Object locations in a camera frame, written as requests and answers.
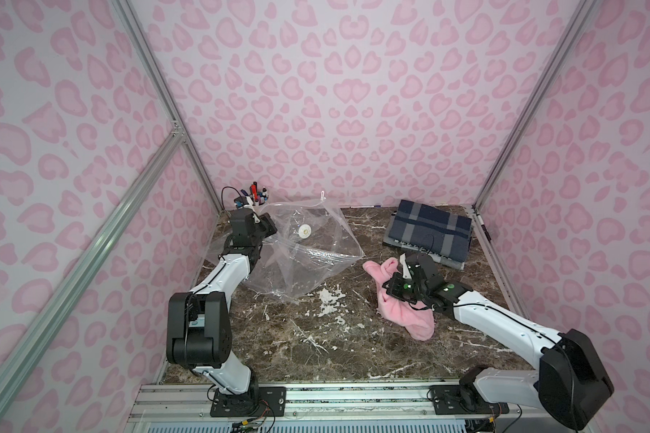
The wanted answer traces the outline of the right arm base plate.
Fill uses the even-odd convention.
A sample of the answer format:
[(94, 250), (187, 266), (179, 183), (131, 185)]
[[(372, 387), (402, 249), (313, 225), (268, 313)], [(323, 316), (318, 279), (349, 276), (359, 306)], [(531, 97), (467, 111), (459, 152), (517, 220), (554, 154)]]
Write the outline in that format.
[(468, 385), (442, 384), (429, 388), (426, 398), (433, 404), (436, 415), (492, 415), (510, 413), (506, 403), (486, 402)]

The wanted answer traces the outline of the clear plastic vacuum bag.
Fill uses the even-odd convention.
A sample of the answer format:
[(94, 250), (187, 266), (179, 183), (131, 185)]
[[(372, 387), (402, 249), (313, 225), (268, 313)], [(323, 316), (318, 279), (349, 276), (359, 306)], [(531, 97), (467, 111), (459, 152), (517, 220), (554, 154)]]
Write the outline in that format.
[[(336, 200), (274, 202), (258, 209), (264, 213), (277, 233), (264, 241), (255, 270), (242, 283), (254, 292), (295, 301), (364, 256)], [(312, 228), (307, 239), (298, 236), (303, 224)]]

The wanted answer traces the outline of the pink blanket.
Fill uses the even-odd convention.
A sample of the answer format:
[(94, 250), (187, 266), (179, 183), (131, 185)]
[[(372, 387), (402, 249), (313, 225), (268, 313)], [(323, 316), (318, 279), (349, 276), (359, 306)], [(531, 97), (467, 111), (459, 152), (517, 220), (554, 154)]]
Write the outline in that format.
[(404, 327), (409, 335), (418, 341), (427, 341), (433, 337), (435, 320), (431, 310), (421, 310), (424, 303), (417, 302), (415, 307), (405, 301), (393, 298), (386, 293), (383, 284), (389, 281), (397, 271), (399, 261), (395, 257), (383, 263), (367, 261), (363, 263), (364, 271), (376, 284), (378, 311), (384, 319)]

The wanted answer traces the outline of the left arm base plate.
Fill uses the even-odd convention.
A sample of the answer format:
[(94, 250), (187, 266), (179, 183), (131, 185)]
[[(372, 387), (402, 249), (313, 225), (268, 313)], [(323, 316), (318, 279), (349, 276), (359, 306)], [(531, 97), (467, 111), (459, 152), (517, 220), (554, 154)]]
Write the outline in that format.
[(217, 393), (209, 397), (213, 418), (257, 418), (285, 415), (287, 389), (283, 386), (259, 386), (247, 393), (228, 395)]

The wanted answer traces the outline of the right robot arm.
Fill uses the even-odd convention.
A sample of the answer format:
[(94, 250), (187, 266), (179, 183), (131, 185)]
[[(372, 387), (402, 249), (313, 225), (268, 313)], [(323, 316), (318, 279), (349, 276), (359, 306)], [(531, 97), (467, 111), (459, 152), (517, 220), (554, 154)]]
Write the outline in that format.
[(442, 314), (486, 334), (527, 364), (527, 370), (475, 366), (454, 392), (432, 390), (436, 407), (500, 414), (509, 404), (545, 411), (574, 431), (584, 429), (615, 386), (592, 341), (581, 331), (547, 328), (500, 307), (471, 287), (447, 281), (427, 254), (385, 263), (381, 288), (414, 312)]

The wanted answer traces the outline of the dark blanket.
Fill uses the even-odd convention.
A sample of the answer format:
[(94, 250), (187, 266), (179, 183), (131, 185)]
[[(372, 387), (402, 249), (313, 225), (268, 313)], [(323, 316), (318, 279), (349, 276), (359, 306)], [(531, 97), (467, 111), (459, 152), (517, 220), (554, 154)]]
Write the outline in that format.
[(401, 200), (383, 243), (426, 253), (436, 263), (462, 270), (471, 249), (472, 221), (436, 207)]

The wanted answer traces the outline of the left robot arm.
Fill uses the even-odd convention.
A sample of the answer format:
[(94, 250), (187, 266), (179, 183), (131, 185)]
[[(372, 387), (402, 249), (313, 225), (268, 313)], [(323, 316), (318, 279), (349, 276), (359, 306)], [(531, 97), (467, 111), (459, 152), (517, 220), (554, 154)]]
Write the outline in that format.
[(258, 387), (252, 370), (232, 351), (229, 310), (238, 285), (256, 268), (263, 241), (277, 227), (269, 214), (258, 215), (247, 207), (232, 211), (229, 223), (231, 232), (213, 271), (168, 302), (166, 358), (208, 378), (222, 395), (255, 401)]

